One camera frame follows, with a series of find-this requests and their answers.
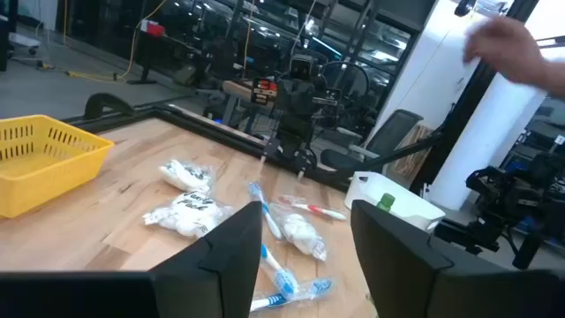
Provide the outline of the blue white toothbrush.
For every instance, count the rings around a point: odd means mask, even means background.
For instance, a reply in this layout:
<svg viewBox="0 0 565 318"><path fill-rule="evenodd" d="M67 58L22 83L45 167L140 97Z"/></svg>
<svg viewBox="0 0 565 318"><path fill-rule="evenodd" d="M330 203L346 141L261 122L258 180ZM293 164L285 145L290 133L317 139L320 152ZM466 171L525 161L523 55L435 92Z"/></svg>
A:
<svg viewBox="0 0 565 318"><path fill-rule="evenodd" d="M292 298L299 289L299 284L294 275L284 269L265 245L261 245L261 259L275 272L275 287L285 298Z"/></svg>
<svg viewBox="0 0 565 318"><path fill-rule="evenodd" d="M260 187L260 184L255 182L250 183L248 185L248 190L250 195L261 203L261 212L267 221L267 226L270 229L271 233L277 240L281 240L283 238L283 235L270 213L269 205L264 197L264 193L262 191L262 188Z"/></svg>
<svg viewBox="0 0 565 318"><path fill-rule="evenodd" d="M292 294L276 293L264 298L254 299L251 303L250 312L256 312L264 308L273 308L287 305L296 301L315 300L328 295L333 287L334 280L331 278L318 278L301 284L298 290Z"/></svg>

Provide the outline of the black print cotton balls bag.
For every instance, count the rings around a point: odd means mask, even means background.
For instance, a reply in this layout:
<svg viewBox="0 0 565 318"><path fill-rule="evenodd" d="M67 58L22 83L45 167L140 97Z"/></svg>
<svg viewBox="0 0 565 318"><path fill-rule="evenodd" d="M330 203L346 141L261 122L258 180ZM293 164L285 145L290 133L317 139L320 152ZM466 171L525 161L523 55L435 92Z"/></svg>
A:
<svg viewBox="0 0 565 318"><path fill-rule="evenodd" d="M179 162L171 159L159 167L165 182L179 190L209 193L213 183L213 174L209 167L192 162Z"/></svg>

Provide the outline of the small green bottle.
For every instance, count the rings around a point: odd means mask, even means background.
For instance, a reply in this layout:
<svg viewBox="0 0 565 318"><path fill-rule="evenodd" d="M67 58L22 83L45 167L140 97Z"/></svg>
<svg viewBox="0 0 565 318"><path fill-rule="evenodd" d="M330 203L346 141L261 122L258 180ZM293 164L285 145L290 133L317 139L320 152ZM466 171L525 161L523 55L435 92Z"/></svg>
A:
<svg viewBox="0 0 565 318"><path fill-rule="evenodd" d="M384 193L378 201L376 207L385 212L390 212L396 198L390 193Z"/></svg>

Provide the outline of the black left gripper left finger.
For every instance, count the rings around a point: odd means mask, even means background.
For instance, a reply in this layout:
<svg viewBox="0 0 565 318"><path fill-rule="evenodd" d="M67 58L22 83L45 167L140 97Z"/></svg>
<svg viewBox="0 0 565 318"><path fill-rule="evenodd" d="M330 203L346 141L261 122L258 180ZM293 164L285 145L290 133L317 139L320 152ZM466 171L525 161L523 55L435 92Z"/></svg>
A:
<svg viewBox="0 0 565 318"><path fill-rule="evenodd" d="M150 269L153 318L248 318L260 265L261 205L252 201Z"/></svg>

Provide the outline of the red box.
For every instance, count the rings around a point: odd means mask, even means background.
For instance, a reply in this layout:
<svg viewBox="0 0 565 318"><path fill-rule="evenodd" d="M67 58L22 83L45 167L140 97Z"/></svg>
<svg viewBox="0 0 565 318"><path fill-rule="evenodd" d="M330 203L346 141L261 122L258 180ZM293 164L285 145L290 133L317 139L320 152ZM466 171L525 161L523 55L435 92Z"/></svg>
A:
<svg viewBox="0 0 565 318"><path fill-rule="evenodd" d="M150 34L154 37L161 37L166 34L165 27L160 25L158 22L150 20L150 19L143 19L141 21L139 29L142 32Z"/></svg>

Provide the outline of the yellow plastic basket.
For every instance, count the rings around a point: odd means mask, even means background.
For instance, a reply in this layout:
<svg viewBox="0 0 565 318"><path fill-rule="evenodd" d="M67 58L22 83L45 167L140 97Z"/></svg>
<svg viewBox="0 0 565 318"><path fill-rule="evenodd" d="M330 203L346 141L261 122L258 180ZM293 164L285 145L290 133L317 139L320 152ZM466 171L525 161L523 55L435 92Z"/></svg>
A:
<svg viewBox="0 0 565 318"><path fill-rule="evenodd" d="M0 119L0 216L22 215L92 180L113 147L45 115Z"/></svg>

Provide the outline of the red white toothbrush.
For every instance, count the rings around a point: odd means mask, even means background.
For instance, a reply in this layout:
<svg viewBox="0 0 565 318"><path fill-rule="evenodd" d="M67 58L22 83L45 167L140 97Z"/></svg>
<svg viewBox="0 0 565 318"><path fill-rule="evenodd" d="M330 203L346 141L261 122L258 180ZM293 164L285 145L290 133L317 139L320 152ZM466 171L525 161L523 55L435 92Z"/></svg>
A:
<svg viewBox="0 0 565 318"><path fill-rule="evenodd" d="M308 211L314 215L320 217L328 217L339 221L346 221L347 218L344 214L340 212L336 212L334 210L322 208L317 205L309 204L305 198L295 197L291 195L280 195L278 200L282 204L289 205L293 208L303 209L304 211Z"/></svg>

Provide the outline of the person's hand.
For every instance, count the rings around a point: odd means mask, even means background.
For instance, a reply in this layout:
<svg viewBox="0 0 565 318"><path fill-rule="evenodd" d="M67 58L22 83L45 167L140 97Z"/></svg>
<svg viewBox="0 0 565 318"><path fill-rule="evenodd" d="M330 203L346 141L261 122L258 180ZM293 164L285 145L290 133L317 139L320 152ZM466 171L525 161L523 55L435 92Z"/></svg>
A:
<svg viewBox="0 0 565 318"><path fill-rule="evenodd" d="M479 58L505 79L565 98L565 61L551 61L524 23L499 16L473 28L466 36L463 62Z"/></svg>

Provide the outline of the orange black box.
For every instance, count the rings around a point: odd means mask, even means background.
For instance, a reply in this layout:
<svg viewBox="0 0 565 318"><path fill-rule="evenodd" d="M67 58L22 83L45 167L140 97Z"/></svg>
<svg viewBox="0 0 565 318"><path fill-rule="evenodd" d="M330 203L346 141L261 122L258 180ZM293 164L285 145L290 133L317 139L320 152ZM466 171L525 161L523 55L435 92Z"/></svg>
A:
<svg viewBox="0 0 565 318"><path fill-rule="evenodd" d="M255 78L252 81L251 102L267 105L273 102L277 96L277 85L271 79Z"/></svg>

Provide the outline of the black office chair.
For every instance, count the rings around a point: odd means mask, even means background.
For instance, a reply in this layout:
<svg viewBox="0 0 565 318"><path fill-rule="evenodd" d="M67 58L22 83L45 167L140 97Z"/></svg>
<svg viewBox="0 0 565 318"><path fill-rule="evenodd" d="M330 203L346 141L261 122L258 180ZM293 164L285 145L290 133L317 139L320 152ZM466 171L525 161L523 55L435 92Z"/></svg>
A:
<svg viewBox="0 0 565 318"><path fill-rule="evenodd" d="M411 111L395 110L364 147L350 144L347 155L332 149L323 150L320 162L335 170L341 170L354 167L360 163L359 158L364 162L389 155L422 119Z"/></svg>

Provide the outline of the Family Pack print cotton bag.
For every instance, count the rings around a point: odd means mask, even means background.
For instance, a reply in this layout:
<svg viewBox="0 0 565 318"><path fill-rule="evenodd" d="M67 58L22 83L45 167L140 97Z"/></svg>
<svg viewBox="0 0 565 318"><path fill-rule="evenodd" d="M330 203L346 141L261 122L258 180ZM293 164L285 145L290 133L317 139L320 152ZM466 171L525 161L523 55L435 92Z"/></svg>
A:
<svg viewBox="0 0 565 318"><path fill-rule="evenodd" d="M168 206L143 215L145 225L159 225L185 237L202 238L234 213L205 193L191 191L177 196Z"/></svg>

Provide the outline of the black metal table frame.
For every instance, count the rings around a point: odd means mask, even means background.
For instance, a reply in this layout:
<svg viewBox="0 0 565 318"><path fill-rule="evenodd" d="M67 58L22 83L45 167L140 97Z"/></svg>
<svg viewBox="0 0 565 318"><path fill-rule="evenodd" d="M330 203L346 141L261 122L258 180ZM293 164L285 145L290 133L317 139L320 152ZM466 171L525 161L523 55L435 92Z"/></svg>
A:
<svg viewBox="0 0 565 318"><path fill-rule="evenodd" d="M192 114L188 110L178 110L164 104L151 104L146 108L137 109L131 114L115 110L104 111L99 117L94 119L86 119L82 116L78 116L65 118L63 121L68 125L78 127L90 133L101 133L152 118L160 119L256 158L261 157L263 153L263 146L257 141L252 141L249 138L229 132L226 126L219 125L214 121L209 121L205 118L200 119L198 115ZM309 169L305 172L304 176L324 186L330 186L344 192L350 184L350 178L356 171L374 170L386 163L392 163L405 156L431 148L435 146L440 139L441 136L437 133L419 142L400 148L390 155L370 159L364 163L358 163L349 169L335 171L324 170L322 168Z"/></svg>

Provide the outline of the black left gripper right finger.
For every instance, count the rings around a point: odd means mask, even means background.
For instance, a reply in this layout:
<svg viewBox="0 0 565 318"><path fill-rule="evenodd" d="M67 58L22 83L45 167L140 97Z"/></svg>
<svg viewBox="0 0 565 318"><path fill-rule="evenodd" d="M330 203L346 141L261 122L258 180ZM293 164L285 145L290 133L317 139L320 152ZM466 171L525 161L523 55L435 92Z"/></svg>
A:
<svg viewBox="0 0 565 318"><path fill-rule="evenodd" d="M427 318L435 280L453 262L425 231L366 201L352 202L350 227L379 318Z"/></svg>

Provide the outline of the plain clear cotton balls bag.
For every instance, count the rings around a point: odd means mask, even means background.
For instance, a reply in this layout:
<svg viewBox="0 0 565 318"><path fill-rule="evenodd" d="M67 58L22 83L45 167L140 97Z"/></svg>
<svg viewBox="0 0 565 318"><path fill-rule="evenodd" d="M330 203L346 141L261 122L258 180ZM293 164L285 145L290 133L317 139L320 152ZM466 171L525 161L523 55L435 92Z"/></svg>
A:
<svg viewBox="0 0 565 318"><path fill-rule="evenodd" d="M302 215L286 205L270 203L270 212L284 238L302 254L311 255L318 261L325 261L328 252L325 241Z"/></svg>

